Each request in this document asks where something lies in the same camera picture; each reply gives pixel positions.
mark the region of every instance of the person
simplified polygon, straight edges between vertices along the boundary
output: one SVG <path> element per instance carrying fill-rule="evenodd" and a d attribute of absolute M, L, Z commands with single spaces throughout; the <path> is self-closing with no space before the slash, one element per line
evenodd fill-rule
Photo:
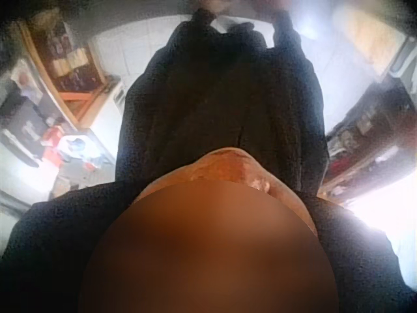
<path fill-rule="evenodd" d="M 254 265 L 258 259 L 249 265 L 249 257 L 257 255 L 254 251 L 286 255 L 280 248 L 257 246 L 261 234 L 286 243 L 287 248 L 302 246 L 301 252 L 311 246 L 322 249 L 341 312 L 413 310 L 415 294 L 405 285 L 386 236 L 316 197 L 328 164 L 323 98 L 285 2 L 269 2 L 267 11 L 276 30 L 271 49 L 250 23 L 234 25 L 225 34 L 213 29 L 210 23 L 228 4 L 220 0 L 202 1 L 191 21 L 175 29 L 126 96 L 116 181 L 37 203 L 14 227 L 1 261 L 1 293 L 11 310 L 76 311 L 84 272 L 104 260 L 94 251 L 106 252 L 103 238 L 111 246 L 104 261 L 115 259 L 118 266 L 106 267 L 107 261 L 97 265 L 101 272 L 93 274 L 93 281 L 95 288 L 103 283 L 104 289 L 126 301 L 115 310 L 137 308 L 132 301 L 143 294 L 152 305 L 141 303 L 142 312 L 221 312 L 218 306 L 190 308 L 192 297 L 180 297 L 179 290 L 183 286 L 195 292 L 225 289 L 230 272 L 234 273 L 230 289 L 219 301 L 232 302 L 236 295 L 232 286 L 248 285 L 251 295 L 261 294 L 252 303 L 247 302 L 247 293 L 239 292 L 235 299 L 239 312 L 273 312 L 275 298 L 285 302 L 289 296 L 292 304 L 314 298 L 321 285 L 316 276 L 308 280 L 308 290 L 299 293 L 296 287 L 304 286 L 302 273 L 313 272 L 306 256 L 320 253 L 303 252 L 304 262 L 290 260 L 286 269 L 299 276 L 282 278 L 289 289 L 272 287 L 275 281 L 266 279 L 282 270 L 277 268 L 282 260 L 275 263 L 275 257 L 261 259 L 270 264 L 262 268 L 270 271 L 262 271 L 260 282 L 249 283 L 245 275 L 261 273 Z M 281 209 L 271 211 L 274 205 Z M 300 231 L 285 227 L 283 216 L 289 213 L 302 221 L 297 224 Z M 228 232 L 215 239 L 213 228 L 219 224 Z M 114 229 L 122 232 L 122 239 L 111 240 L 108 232 Z M 206 231 L 210 236 L 203 236 Z M 169 253 L 148 253 L 149 233 L 164 242 L 171 240 L 172 245 L 164 246 Z M 232 239 L 240 237 L 252 243 L 253 253 L 233 248 Z M 181 250 L 181 240 L 170 238 L 195 241 Z M 202 249 L 203 244 L 210 250 Z M 182 253 L 191 252 L 195 262 L 182 263 Z M 144 264 L 142 258 L 150 261 Z M 236 269 L 239 261 L 247 271 Z M 213 268 L 219 262 L 224 271 L 216 272 Z M 111 288 L 102 273 L 117 276 L 118 284 L 127 280 L 126 285 Z M 113 305 L 105 302 L 97 310 L 112 310 Z"/>

